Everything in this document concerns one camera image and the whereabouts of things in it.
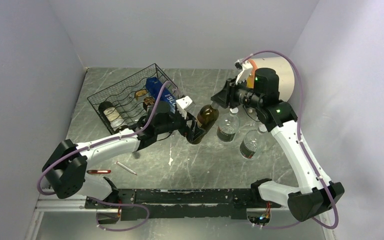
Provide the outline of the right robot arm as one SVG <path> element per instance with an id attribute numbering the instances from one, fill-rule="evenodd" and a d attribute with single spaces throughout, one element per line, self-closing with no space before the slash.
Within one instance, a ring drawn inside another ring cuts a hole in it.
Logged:
<path id="1" fill-rule="evenodd" d="M 332 182 L 306 149 L 298 117 L 292 106 L 280 99 L 279 86 L 280 78 L 275 70 L 258 68 L 253 88 L 231 78 L 210 99 L 224 109 L 238 106 L 255 109 L 263 128 L 281 146 L 297 179 L 297 187 L 269 178 L 258 180 L 253 183 L 250 202 L 255 207 L 267 202 L 286 206 L 297 221 L 304 222 L 334 210 L 345 189 L 341 182 Z"/>

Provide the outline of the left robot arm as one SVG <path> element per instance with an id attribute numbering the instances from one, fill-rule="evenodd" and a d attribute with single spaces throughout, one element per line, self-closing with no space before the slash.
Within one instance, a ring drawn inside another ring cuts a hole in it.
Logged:
<path id="1" fill-rule="evenodd" d="M 113 157 L 143 150 L 175 131 L 189 143 L 207 132 L 179 100 L 174 111 L 166 102 L 155 103 L 137 123 L 113 135 L 80 143 L 70 139 L 62 141 L 43 166 L 40 179 L 49 182 L 59 199 L 78 194 L 112 208 L 119 200 L 118 189 L 109 178 L 88 174 L 89 168 Z"/>

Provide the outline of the blue square bottle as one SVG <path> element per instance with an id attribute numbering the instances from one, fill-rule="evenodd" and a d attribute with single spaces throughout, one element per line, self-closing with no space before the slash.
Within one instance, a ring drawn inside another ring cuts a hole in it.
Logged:
<path id="1" fill-rule="evenodd" d="M 149 77 L 146 79 L 145 88 L 155 100 L 157 100 L 162 86 L 163 83 L 157 77 Z M 177 98 L 168 90 L 167 87 L 164 87 L 159 99 L 160 103 L 166 102 L 169 104 L 171 112 L 174 113 L 176 111 Z"/>

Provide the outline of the clear round bottle silver cap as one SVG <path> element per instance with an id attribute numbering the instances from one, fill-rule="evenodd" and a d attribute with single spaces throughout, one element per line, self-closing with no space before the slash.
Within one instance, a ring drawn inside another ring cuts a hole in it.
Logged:
<path id="1" fill-rule="evenodd" d="M 240 127 L 238 112 L 237 107 L 230 108 L 229 112 L 218 121 L 216 136 L 221 143 L 228 144 L 234 141 Z"/>

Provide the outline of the dark green wine bottle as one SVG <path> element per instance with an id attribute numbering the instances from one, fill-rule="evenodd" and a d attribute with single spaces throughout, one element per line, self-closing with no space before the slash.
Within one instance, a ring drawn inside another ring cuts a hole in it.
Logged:
<path id="1" fill-rule="evenodd" d="M 116 107 L 110 101 L 104 101 L 98 106 L 98 111 L 104 116 L 106 122 L 115 133 L 119 133 L 129 126 L 122 118 Z"/>

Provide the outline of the dark wine bottle white neck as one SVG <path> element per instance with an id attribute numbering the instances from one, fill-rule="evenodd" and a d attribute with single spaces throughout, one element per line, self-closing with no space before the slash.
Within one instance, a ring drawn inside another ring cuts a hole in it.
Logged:
<path id="1" fill-rule="evenodd" d="M 213 127 L 219 117 L 219 106 L 212 102 L 204 105 L 196 116 L 197 125 L 206 130 L 206 134 Z"/>

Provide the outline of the clear square liquor bottle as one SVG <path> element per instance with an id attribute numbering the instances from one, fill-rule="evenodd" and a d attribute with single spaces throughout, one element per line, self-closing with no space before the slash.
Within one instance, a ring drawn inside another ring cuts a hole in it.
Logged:
<path id="1" fill-rule="evenodd" d="M 155 104 L 155 98 L 146 89 L 134 90 L 131 94 L 131 103 L 135 111 L 147 113 Z"/>

